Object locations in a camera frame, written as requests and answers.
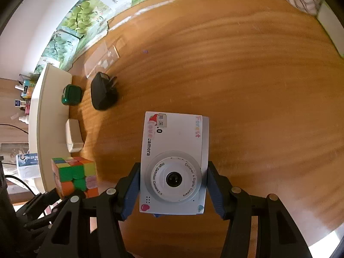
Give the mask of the black power adapter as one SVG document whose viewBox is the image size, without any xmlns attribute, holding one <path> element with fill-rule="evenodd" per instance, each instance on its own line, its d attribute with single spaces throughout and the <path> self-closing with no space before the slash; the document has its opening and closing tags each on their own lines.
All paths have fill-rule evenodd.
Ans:
<svg viewBox="0 0 344 258">
<path fill-rule="evenodd" d="M 118 100 L 117 77 L 97 72 L 90 85 L 92 105 L 98 111 L 105 111 Z"/>
</svg>

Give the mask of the white toy camera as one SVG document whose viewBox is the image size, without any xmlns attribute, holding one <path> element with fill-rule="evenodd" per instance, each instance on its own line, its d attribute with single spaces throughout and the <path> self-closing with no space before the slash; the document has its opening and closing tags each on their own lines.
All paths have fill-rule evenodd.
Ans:
<svg viewBox="0 0 344 258">
<path fill-rule="evenodd" d="M 208 160 L 208 117 L 147 111 L 141 151 L 140 212 L 203 214 Z"/>
</svg>

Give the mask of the grape print paper backdrop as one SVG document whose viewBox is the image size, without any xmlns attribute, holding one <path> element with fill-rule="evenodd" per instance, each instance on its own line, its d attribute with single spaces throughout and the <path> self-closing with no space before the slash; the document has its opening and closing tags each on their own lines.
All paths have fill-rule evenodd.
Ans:
<svg viewBox="0 0 344 258">
<path fill-rule="evenodd" d="M 68 71 L 78 56 L 108 32 L 108 21 L 145 0 L 78 0 L 48 42 L 34 73 L 48 63 Z"/>
</svg>

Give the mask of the green black plug adapter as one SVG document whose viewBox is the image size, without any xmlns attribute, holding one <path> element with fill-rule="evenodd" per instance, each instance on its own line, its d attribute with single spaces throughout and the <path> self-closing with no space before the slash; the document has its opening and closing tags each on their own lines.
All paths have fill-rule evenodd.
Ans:
<svg viewBox="0 0 344 258">
<path fill-rule="evenodd" d="M 82 89 L 80 86 L 68 84 L 62 92 L 61 102 L 63 105 L 78 105 L 82 101 Z"/>
</svg>

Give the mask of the colourful puzzle cube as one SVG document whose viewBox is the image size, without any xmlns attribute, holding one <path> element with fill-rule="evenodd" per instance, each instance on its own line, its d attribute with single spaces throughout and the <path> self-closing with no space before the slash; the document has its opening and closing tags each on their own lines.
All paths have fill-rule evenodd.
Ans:
<svg viewBox="0 0 344 258">
<path fill-rule="evenodd" d="M 99 195 L 96 163 L 83 157 L 55 157 L 51 159 L 57 192 L 65 198 L 77 190 L 86 198 Z"/>
</svg>

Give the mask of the blue label floss box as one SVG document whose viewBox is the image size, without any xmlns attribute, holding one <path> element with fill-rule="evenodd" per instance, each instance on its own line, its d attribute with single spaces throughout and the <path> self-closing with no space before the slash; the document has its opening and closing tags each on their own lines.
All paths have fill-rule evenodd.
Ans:
<svg viewBox="0 0 344 258">
<path fill-rule="evenodd" d="M 40 166 L 37 153 L 17 154 L 16 167 L 20 179 L 40 177 Z"/>
</svg>

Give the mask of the beige rectangular eraser block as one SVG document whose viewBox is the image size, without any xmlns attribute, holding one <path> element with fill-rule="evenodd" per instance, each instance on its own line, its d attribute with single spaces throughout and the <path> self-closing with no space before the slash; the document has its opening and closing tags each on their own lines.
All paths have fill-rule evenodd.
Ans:
<svg viewBox="0 0 344 258">
<path fill-rule="evenodd" d="M 79 121 L 68 119 L 65 125 L 66 145 L 70 153 L 80 152 L 84 146 Z"/>
</svg>

